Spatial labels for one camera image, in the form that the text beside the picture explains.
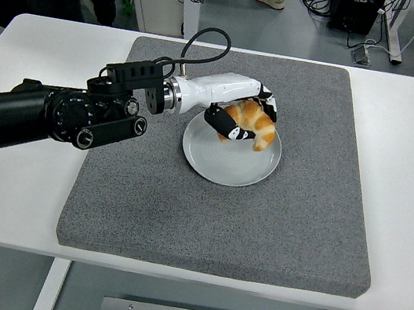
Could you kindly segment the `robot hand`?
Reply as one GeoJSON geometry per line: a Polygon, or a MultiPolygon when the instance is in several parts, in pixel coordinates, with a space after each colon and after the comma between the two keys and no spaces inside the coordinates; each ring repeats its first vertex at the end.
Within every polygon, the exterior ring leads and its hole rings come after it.
{"type": "Polygon", "coordinates": [[[185,78],[175,76],[169,86],[165,109],[185,113],[202,106],[205,121],[217,132],[221,141],[253,141],[254,151],[273,144],[277,105],[273,93],[261,82],[233,73],[185,78]]]}

